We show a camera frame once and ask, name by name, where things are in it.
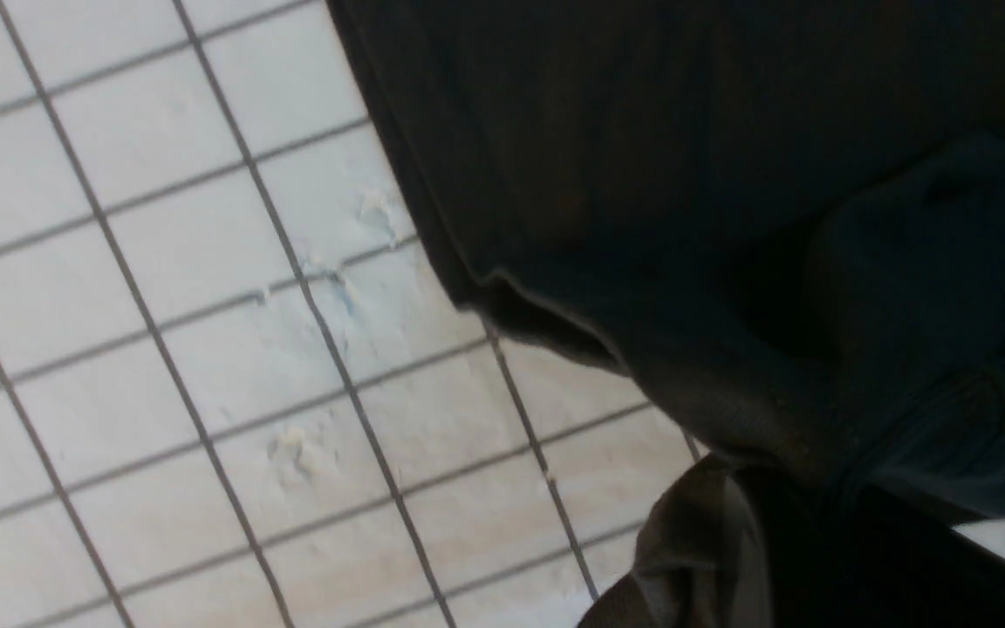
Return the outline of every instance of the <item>dark fabric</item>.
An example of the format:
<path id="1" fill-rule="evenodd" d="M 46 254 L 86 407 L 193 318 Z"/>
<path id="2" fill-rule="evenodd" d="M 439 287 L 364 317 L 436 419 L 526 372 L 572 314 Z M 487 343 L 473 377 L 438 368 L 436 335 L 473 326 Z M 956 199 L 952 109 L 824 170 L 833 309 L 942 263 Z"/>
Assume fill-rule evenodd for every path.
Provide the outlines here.
<path id="1" fill-rule="evenodd" d="M 455 303 L 817 520 L 1005 517 L 1005 0 L 330 8 Z"/>
<path id="2" fill-rule="evenodd" d="M 784 474 L 710 456 L 658 501 L 633 572 L 579 628 L 839 625 L 1005 625 L 1005 561 L 875 487 L 824 528 Z"/>

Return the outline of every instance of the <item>scuff mark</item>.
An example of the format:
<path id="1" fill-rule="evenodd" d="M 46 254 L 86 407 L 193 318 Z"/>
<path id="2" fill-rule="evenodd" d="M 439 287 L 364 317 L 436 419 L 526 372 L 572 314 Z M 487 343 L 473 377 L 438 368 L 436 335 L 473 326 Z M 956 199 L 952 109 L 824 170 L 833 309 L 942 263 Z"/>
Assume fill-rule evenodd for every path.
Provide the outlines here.
<path id="1" fill-rule="evenodd" d="M 270 302 L 271 296 L 274 296 L 274 293 L 270 290 L 270 286 L 262 286 L 262 289 L 254 295 L 254 303 L 259 307 L 265 307 Z"/>
<path id="2" fill-rule="evenodd" d="M 331 281 L 332 291 L 340 303 L 343 303 L 348 317 L 356 319 L 356 315 L 359 312 L 359 298 L 355 291 L 355 285 L 344 273 L 341 273 L 340 269 L 333 270 L 328 276 L 328 281 Z"/>
<path id="3" fill-rule="evenodd" d="M 393 248 L 398 245 L 398 231 L 394 229 L 390 219 L 390 196 L 380 190 L 366 190 L 360 203 L 360 211 L 356 216 L 362 225 L 381 231 L 387 238 L 387 245 Z"/>
<path id="4" fill-rule="evenodd" d="M 320 477 L 341 474 L 340 452 L 325 445 L 323 434 L 305 432 L 299 426 L 287 426 L 270 441 L 267 459 L 283 487 L 312 486 Z"/>

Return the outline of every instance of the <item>black jacket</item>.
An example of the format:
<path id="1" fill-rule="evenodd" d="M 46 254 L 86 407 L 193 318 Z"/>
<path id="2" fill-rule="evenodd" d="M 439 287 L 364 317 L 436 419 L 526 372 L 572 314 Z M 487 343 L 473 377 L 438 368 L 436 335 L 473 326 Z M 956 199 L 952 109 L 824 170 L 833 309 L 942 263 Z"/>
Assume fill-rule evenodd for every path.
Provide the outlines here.
<path id="1" fill-rule="evenodd" d="M 426 252 L 817 516 L 1005 517 L 1005 0 L 332 0 Z"/>

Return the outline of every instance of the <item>tiled floor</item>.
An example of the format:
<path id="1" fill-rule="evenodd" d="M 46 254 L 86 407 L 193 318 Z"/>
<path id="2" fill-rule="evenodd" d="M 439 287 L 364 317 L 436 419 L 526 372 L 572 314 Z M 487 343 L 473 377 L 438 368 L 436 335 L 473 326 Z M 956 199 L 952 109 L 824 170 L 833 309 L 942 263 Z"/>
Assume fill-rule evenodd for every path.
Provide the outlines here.
<path id="1" fill-rule="evenodd" d="M 570 625 L 696 456 L 447 303 L 322 3 L 0 0 L 0 628 Z"/>

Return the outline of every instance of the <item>tile grid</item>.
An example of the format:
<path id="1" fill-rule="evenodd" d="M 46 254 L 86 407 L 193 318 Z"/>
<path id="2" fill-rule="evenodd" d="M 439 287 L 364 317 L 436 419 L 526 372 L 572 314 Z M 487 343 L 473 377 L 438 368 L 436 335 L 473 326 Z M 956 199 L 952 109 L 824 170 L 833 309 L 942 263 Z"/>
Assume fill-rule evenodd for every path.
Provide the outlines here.
<path id="1" fill-rule="evenodd" d="M 183 7 L 180 8 L 180 11 L 182 11 L 183 19 L 187 20 L 188 17 L 183 15 Z M 119 265 L 121 273 L 123 273 L 124 280 L 127 281 L 132 297 L 135 299 L 137 308 L 139 308 L 139 313 L 142 315 L 145 325 L 147 325 L 147 329 L 155 342 L 157 353 L 161 355 L 162 361 L 165 363 L 165 369 L 169 371 L 169 374 L 173 378 L 176 389 L 178 389 L 178 393 L 184 403 L 185 410 L 188 411 L 188 417 L 192 420 L 193 426 L 195 426 L 196 434 L 198 434 L 200 438 L 200 444 L 203 445 L 204 452 L 208 455 L 208 461 L 211 462 L 212 468 L 215 470 L 216 478 L 219 479 L 224 492 L 227 494 L 228 501 L 230 501 L 232 509 L 235 510 L 235 516 L 238 518 L 239 526 L 242 528 L 243 536 L 246 537 L 247 544 L 250 546 L 251 552 L 254 553 L 255 560 L 258 561 L 258 565 L 262 569 L 263 575 L 266 576 L 268 587 L 270 587 L 270 592 L 274 595 L 274 601 L 276 605 L 278 605 L 278 611 L 281 613 L 282 621 L 286 628 L 294 628 L 292 620 L 289 617 L 289 611 L 286 608 L 286 603 L 284 603 L 284 596 L 282 596 L 281 588 L 278 586 L 278 582 L 276 582 L 274 572 L 270 569 L 270 565 L 266 561 L 266 556 L 262 553 L 261 546 L 258 545 L 258 541 L 256 541 L 254 537 L 254 529 L 251 528 L 250 520 L 248 520 L 247 515 L 242 508 L 242 504 L 239 501 L 239 497 L 235 493 L 235 488 L 231 485 L 231 481 L 228 479 L 227 473 L 223 470 L 223 464 L 220 462 L 219 454 L 215 451 L 215 445 L 212 444 L 211 439 L 208 437 L 208 430 L 203 424 L 199 410 L 196 409 L 195 403 L 192 402 L 192 397 L 189 394 L 188 387 L 184 385 L 184 381 L 181 379 L 179 371 L 176 370 L 176 364 L 173 362 L 172 355 L 169 353 L 169 348 L 165 345 L 165 341 L 161 337 L 159 329 L 157 329 L 155 319 L 153 319 L 153 315 L 150 312 L 147 302 L 145 302 L 145 299 L 142 296 L 142 291 L 139 288 L 139 285 L 137 285 L 135 276 L 131 273 L 131 269 L 129 269 L 127 257 L 123 254 L 123 248 L 121 248 L 119 242 L 116 241 L 115 232 L 112 231 L 111 225 L 108 222 L 108 217 L 104 214 L 103 208 L 99 206 L 98 196 L 95 196 L 95 191 L 91 188 L 91 184 L 88 182 L 88 178 L 83 172 L 83 166 L 80 164 L 79 156 L 76 155 L 75 149 L 72 148 L 72 144 L 68 139 L 68 133 L 64 131 L 59 115 L 56 114 L 55 109 L 52 107 L 51 96 L 44 90 L 41 78 L 38 75 L 38 72 L 36 72 L 36 66 L 33 64 L 32 59 L 30 59 L 29 52 L 25 49 L 23 40 L 21 40 L 19 33 L 17 33 L 16 25 L 11 19 L 10 12 L 8 12 L 7 8 L 5 8 L 3 0 L 0 0 L 0 17 L 3 18 L 3 25 L 9 33 L 10 40 L 13 43 L 13 46 L 15 46 L 17 54 L 20 56 L 21 61 L 23 61 L 25 74 L 29 75 L 29 79 L 33 83 L 33 89 L 35 89 L 36 95 L 38 95 L 38 98 L 44 108 L 45 115 L 48 116 L 49 123 L 52 124 L 53 131 L 56 133 L 56 139 L 60 141 L 64 154 L 67 156 L 68 161 L 71 164 L 72 172 L 76 176 L 76 181 L 79 182 L 83 195 L 87 198 L 88 206 L 91 207 L 91 214 L 95 217 L 95 222 L 98 223 L 100 230 L 103 230 L 104 238 L 107 239 L 111 253 L 116 258 L 116 263 Z M 199 49 L 200 44 L 195 43 L 195 46 Z M 0 378 L 3 379 L 3 384 L 7 387 L 7 393 L 10 396 L 11 403 L 13 403 L 17 413 L 23 417 L 23 421 L 27 424 L 25 425 L 25 429 L 27 429 L 27 432 L 30 433 L 33 442 L 35 442 L 35 446 L 39 446 L 40 448 L 39 440 L 36 437 L 36 430 L 33 429 L 33 426 L 28 421 L 28 418 L 25 418 L 21 401 L 17 398 L 16 393 L 13 393 L 12 385 L 9 383 L 9 379 L 5 377 L 5 371 L 3 370 L 3 365 L 1 365 L 1 363 Z M 127 608 L 125 608 L 123 603 L 123 596 L 121 596 L 121 593 L 116 589 L 115 584 L 113 584 L 107 569 L 103 567 L 98 554 L 95 553 L 95 548 L 91 545 L 91 542 L 86 532 L 84 532 L 78 515 L 75 514 L 75 509 L 72 508 L 70 500 L 68 500 L 68 494 L 64 491 L 63 485 L 60 484 L 60 480 L 56 477 L 56 473 L 53 472 L 52 462 L 51 460 L 48 460 L 48 454 L 44 453 L 43 449 L 40 450 L 40 454 L 41 458 L 43 458 L 45 468 L 48 469 L 50 477 L 53 478 L 53 484 L 56 486 L 56 492 L 58 492 L 58 495 L 64 503 L 64 507 L 68 508 L 69 513 L 72 516 L 72 525 L 76 526 L 76 532 L 79 533 L 80 540 L 83 540 L 84 545 L 88 549 L 88 554 L 91 556 L 91 560 L 95 564 L 96 570 L 100 573 L 104 585 L 108 588 L 108 593 L 109 596 L 112 597 L 113 603 L 116 604 L 116 610 L 119 612 L 120 618 L 123 620 L 125 627 L 135 628 L 135 623 L 133 623 L 131 616 L 127 612 Z"/>
<path id="2" fill-rule="evenodd" d="M 36 450 L 36 456 L 40 459 L 41 466 L 43 466 L 45 474 L 48 474 L 53 492 L 60 500 L 60 504 L 63 505 L 64 511 L 68 513 L 68 518 L 71 520 L 72 528 L 75 529 L 76 536 L 79 537 L 80 544 L 83 544 L 83 549 L 87 552 L 88 560 L 91 561 L 92 567 L 94 567 L 95 572 L 98 573 L 99 579 L 103 581 L 104 588 L 108 590 L 108 597 L 110 598 L 111 603 L 115 605 L 116 612 L 119 613 L 120 618 L 123 620 L 123 623 L 127 625 L 127 628 L 135 628 L 135 623 L 131 621 L 131 616 L 127 613 L 127 607 L 123 604 L 123 596 L 120 596 L 119 590 L 116 589 L 115 581 L 112 581 L 111 575 L 108 573 L 108 568 L 103 564 L 103 560 L 99 558 L 99 553 L 95 551 L 95 545 L 92 544 L 87 530 L 83 528 L 83 521 L 80 519 L 79 513 L 76 512 L 75 506 L 72 505 L 71 500 L 68 498 L 68 493 L 64 490 L 64 485 L 61 484 L 60 476 L 56 473 L 56 469 L 52 466 L 52 459 L 49 457 L 49 453 L 45 450 L 44 445 L 41 444 L 41 439 L 38 437 L 38 434 L 36 434 L 36 429 L 33 428 L 33 422 L 30 421 L 29 415 L 25 412 L 23 405 L 21 405 L 21 399 L 17 398 L 13 382 L 10 381 L 9 375 L 5 373 L 5 369 L 1 361 L 0 383 L 3 385 L 3 389 L 7 394 L 7 398 L 10 400 L 10 404 L 13 406 L 13 410 L 15 410 L 15 413 L 17 414 L 17 418 L 23 423 L 25 433 L 27 433 L 31 444 L 33 445 L 33 449 Z"/>
<path id="3" fill-rule="evenodd" d="M 431 363 L 445 361 L 446 359 L 457 357 L 457 355 L 469 354 L 471 353 L 471 351 L 479 349 L 479 347 L 483 347 L 484 345 L 486 345 L 486 343 L 487 343 L 486 340 L 475 341 L 474 343 L 469 343 L 469 345 L 458 347 L 457 350 L 449 351 L 449 353 L 438 354 L 435 355 L 434 357 L 427 358 L 425 361 L 416 362 L 414 363 L 414 365 L 407 367 L 400 367 L 400 369 L 395 369 L 391 371 L 390 374 L 379 375 L 378 378 L 374 378 L 374 380 L 369 380 L 367 386 L 373 386 L 372 383 L 370 383 L 372 381 L 374 381 L 375 383 L 380 383 L 381 381 L 386 381 L 388 378 L 398 377 L 398 375 L 400 374 L 411 373 L 411 371 L 418 370 L 420 369 L 420 367 L 431 365 Z M 331 399 L 333 398 L 339 398 L 342 396 L 343 393 L 340 393 L 336 394 L 336 396 L 325 397 L 322 398 L 320 401 L 308 404 L 312 406 L 318 406 L 321 403 L 331 401 Z M 570 426 L 570 428 L 563 429 L 561 430 L 561 432 L 548 434 L 548 436 L 543 437 L 539 441 L 539 443 L 543 446 L 555 444 L 555 442 L 560 442 L 566 439 L 570 439 L 571 437 L 579 436 L 579 434 L 590 432 L 590 430 L 597 429 L 599 426 L 609 425 L 612 422 L 621 419 L 626 419 L 627 417 L 633 416 L 633 414 L 635 413 L 639 413 L 639 411 L 643 411 L 651 407 L 652 407 L 651 403 L 643 402 L 643 403 L 638 403 L 638 405 L 636 406 L 630 406 L 627 408 L 615 410 L 613 411 L 613 413 L 604 414 L 604 416 L 597 417 L 590 421 L 584 422 L 584 424 L 577 426 Z M 282 418 L 284 416 L 289 416 L 289 414 L 294 413 L 294 411 L 298 410 L 287 409 L 279 411 L 278 413 L 274 413 L 274 417 L 272 417 L 272 420 L 278 420 L 279 418 Z M 222 439 L 231 436 L 232 433 L 246 432 L 246 430 L 254 429 L 255 426 L 262 425 L 264 424 L 264 422 L 268 421 L 260 420 L 256 422 L 258 422 L 258 425 L 239 426 L 239 428 L 232 430 L 231 433 L 216 434 L 216 436 L 214 436 L 213 438 Z M 407 486 L 406 488 L 403 488 L 401 490 L 402 496 L 410 497 L 412 495 L 416 495 L 416 493 L 418 492 L 423 492 L 423 490 L 446 484 L 446 482 L 456 480 L 459 477 L 466 476 L 466 474 L 472 472 L 479 472 L 479 470 L 485 470 L 486 468 L 491 468 L 497 464 L 501 464 L 501 462 L 506 462 L 515 457 L 522 456 L 522 454 L 524 453 L 530 453 L 531 450 L 532 446 L 527 444 L 519 446 L 519 448 L 513 449 L 511 450 L 511 452 L 493 454 L 493 456 L 489 456 L 486 457 L 485 459 L 471 462 L 471 464 L 469 465 L 465 465 L 463 467 L 453 469 L 450 472 L 440 474 L 438 477 L 433 477 L 427 480 L 423 480 L 419 482 L 419 484 Z M 135 469 L 137 469 L 146 466 L 148 464 L 152 464 L 153 461 L 155 461 L 153 458 L 148 458 L 147 460 L 144 461 L 135 462 L 135 464 L 133 464 L 132 466 Z M 88 480 L 89 485 L 91 481 L 100 481 L 100 480 L 98 479 Z M 333 513 L 333 515 L 331 516 L 326 516 L 317 520 L 308 521 L 308 524 L 296 526 L 295 528 L 289 530 L 284 530 L 284 532 L 282 533 L 272 534 L 272 536 L 266 537 L 266 539 L 264 539 L 261 542 L 262 548 L 268 549 L 268 548 L 274 548 L 274 546 L 286 544 L 286 542 L 289 542 L 296 538 L 305 537 L 308 536 L 308 534 L 317 533 L 320 530 L 330 528 L 331 526 L 342 524 L 342 521 L 350 520 L 354 517 L 364 515 L 364 513 L 371 512 L 372 510 L 381 508 L 384 505 L 391 504 L 392 501 L 393 501 L 393 496 L 388 496 L 368 501 L 368 503 L 364 503 L 362 505 L 355 505 L 352 508 L 343 510 L 343 512 L 336 512 Z M 16 507 L 12 506 L 11 508 L 21 510 L 28 508 L 29 505 L 31 504 L 23 503 L 21 505 L 17 505 Z M 602 544 L 602 542 L 604 541 L 621 537 L 623 536 L 623 534 L 636 532 L 639 528 L 641 528 L 641 526 L 642 526 L 641 520 L 635 521 L 635 524 L 622 526 L 622 528 L 611 530 L 608 533 L 602 533 L 598 537 L 579 541 L 576 546 L 581 550 L 584 550 L 586 548 L 591 548 L 591 546 L 597 546 L 599 544 Z M 157 588 L 163 587 L 164 585 L 173 584 L 173 582 L 198 575 L 198 573 L 206 572 L 207 570 L 210 570 L 213 567 L 218 567 L 219 565 L 226 564 L 226 562 L 246 556 L 248 552 L 250 552 L 250 549 L 242 548 L 238 550 L 231 550 L 231 552 L 216 554 L 216 556 L 208 557 L 203 561 L 196 562 L 196 564 L 186 565 L 185 567 L 175 570 L 174 572 L 164 573 L 163 575 L 156 576 L 149 580 L 144 580 L 143 582 L 139 582 L 139 584 L 132 585 L 131 587 L 121 589 L 120 593 L 121 595 L 123 595 L 124 598 L 128 598 L 137 595 L 137 593 L 150 592 L 150 590 L 155 590 Z M 498 572 L 489 573 L 489 575 L 483 576 L 479 579 L 472 580 L 470 582 L 466 582 L 466 584 L 459 585 L 459 587 L 455 587 L 449 590 L 449 592 L 444 592 L 444 597 L 446 597 L 446 599 L 449 599 L 451 597 L 462 595 L 462 593 L 471 592 L 472 590 L 478 590 L 479 588 L 486 587 L 486 585 L 493 584 L 493 582 L 506 579 L 507 577 L 518 575 L 518 573 L 521 572 L 526 572 L 527 569 L 533 569 L 535 567 L 539 567 L 541 565 L 546 564 L 546 562 L 570 556 L 570 554 L 572 553 L 574 553 L 574 548 L 572 545 L 563 546 L 563 548 L 554 550 L 554 552 L 543 554 L 543 556 L 541 557 L 536 557 L 526 562 L 522 562 L 522 564 L 514 565 L 513 567 L 508 567 L 506 569 L 499 570 Z M 59 621 L 70 619 L 72 617 L 75 617 L 76 615 L 80 615 L 80 613 L 93 611 L 96 607 L 99 607 L 99 605 L 105 605 L 107 603 L 108 603 L 107 598 L 99 600 L 90 600 L 87 601 L 87 603 L 76 605 L 76 607 L 71 607 L 68 609 L 64 609 L 64 611 L 57 612 L 56 615 L 38 619 L 30 624 L 19 625 L 19 627 L 17 628 L 47 628 L 49 627 L 49 625 L 58 624 Z M 362 623 L 349 625 L 346 628 L 366 628 L 368 625 L 382 624 L 384 623 L 384 621 L 388 621 L 392 618 L 399 617 L 401 615 L 404 615 L 404 613 L 418 611 L 418 609 L 423 607 L 423 605 L 430 605 L 434 603 L 435 600 L 433 598 L 429 598 L 426 600 L 418 600 L 411 605 L 406 605 L 406 607 L 395 609 L 395 611 L 391 612 L 384 612 L 383 615 L 380 615 L 379 617 L 368 618 L 366 620 L 363 620 Z"/>
<path id="4" fill-rule="evenodd" d="M 212 69 L 211 63 L 208 62 L 208 55 L 204 52 L 203 43 L 196 39 L 195 27 L 193 27 L 192 20 L 184 8 L 184 2 L 182 0 L 173 0 L 173 8 L 175 8 L 176 12 L 178 12 L 178 16 L 181 19 L 185 33 L 188 35 L 188 39 L 192 41 L 192 47 L 196 53 L 196 58 L 199 59 L 204 75 L 208 78 L 208 86 L 211 87 L 213 94 L 215 94 L 216 102 L 219 103 L 220 112 L 222 112 L 224 120 L 227 121 L 227 126 L 231 131 L 231 135 L 235 139 L 235 144 L 238 144 L 243 163 L 246 164 L 247 171 L 250 172 L 251 179 L 254 180 L 254 186 L 258 189 L 258 195 L 261 196 L 262 204 L 264 208 L 266 208 L 268 218 L 270 218 L 270 221 L 274 224 L 274 231 L 278 235 L 283 253 L 289 261 L 289 267 L 291 267 L 292 273 L 294 273 L 294 279 L 299 283 L 305 302 L 307 302 L 308 308 L 312 311 L 316 325 L 318 325 L 321 330 L 321 335 L 324 337 L 325 345 L 328 346 L 328 353 L 332 355 L 332 361 L 336 365 L 336 370 L 340 373 L 344 389 L 347 390 L 347 396 L 351 399 L 356 416 L 359 417 L 363 432 L 367 435 L 367 441 L 370 442 L 375 460 L 378 461 L 379 468 L 382 470 L 383 478 L 387 482 L 387 488 L 390 489 L 391 496 L 394 499 L 396 508 L 398 508 L 399 515 L 402 517 L 403 525 L 406 526 L 408 536 L 410 536 L 410 540 L 413 544 L 413 549 L 416 554 L 418 554 L 418 561 L 421 564 L 421 569 L 424 576 L 426 576 L 427 582 L 429 582 L 429 588 L 432 590 L 433 599 L 435 600 L 436 605 L 438 605 L 439 611 L 444 616 L 444 621 L 446 621 L 447 625 L 449 625 L 449 628 L 457 628 L 455 627 L 455 619 L 452 617 L 452 612 L 449 607 L 447 607 L 447 601 L 444 599 L 444 595 L 441 592 L 440 585 L 438 584 L 438 581 L 436 581 L 436 576 L 432 572 L 432 567 L 429 564 L 429 558 L 427 557 L 426 549 L 424 549 L 424 545 L 421 542 L 421 537 L 418 532 L 416 532 L 416 528 L 410 517 L 410 512 L 406 506 L 406 498 L 401 495 L 401 492 L 398 489 L 398 484 L 396 484 L 394 480 L 394 474 L 391 472 L 387 456 L 382 452 L 382 446 L 379 444 L 378 437 L 375 436 L 374 427 L 371 425 L 371 421 L 367 417 L 367 410 L 363 408 L 363 402 L 360 401 L 359 391 L 355 389 L 355 384 L 352 382 L 351 374 L 347 372 L 346 362 L 344 362 L 342 355 L 340 355 L 340 350 L 336 346 L 335 339 L 333 339 L 332 336 L 332 330 L 328 327 L 328 322 L 324 319 L 324 315 L 321 313 L 320 308 L 316 306 L 316 300 L 313 297 L 313 290 L 310 286 L 310 281 L 305 279 L 305 271 L 300 265 L 298 255 L 296 255 L 294 247 L 292 247 L 292 243 L 289 241 L 289 235 L 287 235 L 286 229 L 284 229 L 284 225 L 281 222 L 281 217 L 278 215 L 278 211 L 276 211 L 274 200 L 270 198 L 266 183 L 262 180 L 258 164 L 254 162 L 254 157 L 251 155 L 250 147 L 248 147 L 246 139 L 243 138 L 243 134 L 240 132 L 239 123 L 235 120 L 234 112 L 231 111 L 227 97 L 223 94 L 223 88 L 220 87 L 219 80 L 216 78 L 215 71 Z M 272 576 L 272 573 L 268 570 L 268 564 L 266 564 L 266 572 L 267 578 L 271 580 L 272 584 L 272 582 L 274 582 L 272 580 L 274 579 L 274 576 Z M 274 585 L 274 596 L 279 599 L 282 616 L 287 618 L 287 608 L 286 605 L 284 605 L 284 599 L 281 596 L 281 592 L 276 589 L 276 585 Z M 291 628 L 290 621 L 287 619 L 286 621 L 287 628 Z"/>
<path id="5" fill-rule="evenodd" d="M 256 12 L 251 16 L 243 17 L 242 19 L 235 21 L 235 23 L 228 23 L 221 25 L 221 27 L 208 30 L 206 32 L 200 33 L 198 39 L 200 41 L 208 41 L 211 39 L 216 39 L 218 36 L 227 35 L 228 32 L 234 32 L 236 30 L 246 28 L 249 25 L 255 25 L 257 23 L 262 23 L 272 17 L 283 15 L 289 11 L 299 9 L 305 7 L 307 4 L 316 3 L 319 0 L 293 0 L 291 3 L 284 3 L 279 5 L 279 7 L 273 7 L 264 11 Z M 84 84 L 89 84 L 96 82 L 96 80 L 102 80 L 108 78 L 108 76 L 113 76 L 119 74 L 119 72 L 132 69 L 141 66 L 141 64 L 150 63 L 150 61 L 161 59 L 164 56 L 173 55 L 173 53 L 180 52 L 191 46 L 191 41 L 179 41 L 179 43 L 171 43 L 168 46 L 162 46 L 156 50 L 151 50 L 149 52 L 142 53 L 139 56 L 133 56 L 133 58 L 120 61 L 118 63 L 113 63 L 111 66 L 99 68 L 95 71 L 90 71 L 88 74 L 83 76 L 76 76 L 67 82 L 60 84 L 53 84 L 53 86 L 48 87 L 49 95 L 60 95 L 66 94 L 66 92 L 72 89 L 82 87 Z M 0 116 L 10 115 L 12 112 L 28 108 L 29 104 L 40 102 L 38 95 L 24 95 L 21 98 L 16 98 L 10 100 L 10 102 L 0 103 Z"/>
<path id="6" fill-rule="evenodd" d="M 561 517 L 561 525 L 565 529 L 565 536 L 569 538 L 569 546 L 572 549 L 573 557 L 576 559 L 576 565 L 579 567 L 579 572 L 581 576 L 584 577 L 584 585 L 587 585 L 587 592 L 592 596 L 592 601 L 595 601 L 599 597 L 599 592 L 597 587 L 595 587 L 595 580 L 592 579 L 592 573 L 589 568 L 587 568 L 587 561 L 584 560 L 584 554 L 579 549 L 579 542 L 576 540 L 576 532 L 573 529 L 572 521 L 569 520 L 569 512 L 566 510 L 566 504 L 564 500 L 561 499 L 561 492 L 558 489 L 558 481 L 554 479 L 553 474 L 550 473 L 550 464 L 546 461 L 546 453 L 542 452 L 542 444 L 538 441 L 538 434 L 534 432 L 534 425 L 530 421 L 530 414 L 526 412 L 526 403 L 522 400 L 522 394 L 519 394 L 519 387 L 515 386 L 514 377 L 511 375 L 511 367 L 507 365 L 506 355 L 502 354 L 502 347 L 499 347 L 498 335 L 494 333 L 494 330 L 486 330 L 487 338 L 490 339 L 491 351 L 494 353 L 494 361 L 498 363 L 499 371 L 502 371 L 502 379 L 506 380 L 507 390 L 511 393 L 511 399 L 514 401 L 515 409 L 519 411 L 519 417 L 522 419 L 523 429 L 526 430 L 526 437 L 530 439 L 530 447 L 534 451 L 534 457 L 538 458 L 538 466 L 542 469 L 543 476 L 546 476 L 546 485 L 550 489 L 550 497 L 553 499 L 553 504 L 556 509 L 558 509 L 558 515 Z"/>

